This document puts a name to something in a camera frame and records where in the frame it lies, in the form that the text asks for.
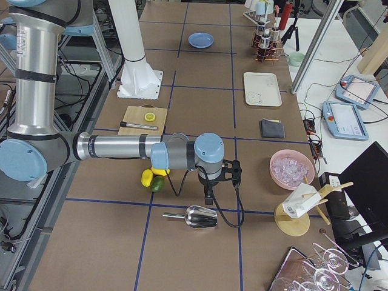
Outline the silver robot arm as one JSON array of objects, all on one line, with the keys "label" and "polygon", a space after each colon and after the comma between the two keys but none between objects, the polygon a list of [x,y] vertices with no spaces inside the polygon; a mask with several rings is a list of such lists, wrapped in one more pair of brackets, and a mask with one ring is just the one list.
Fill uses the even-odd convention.
[{"label": "silver robot arm", "polygon": [[16,116],[1,143],[1,170],[17,181],[38,179],[77,160],[149,159],[156,169],[197,170],[205,203],[223,179],[224,144],[214,133],[185,135],[91,135],[63,132],[53,124],[58,41],[62,34],[90,36],[92,1],[10,1],[17,26]]}]

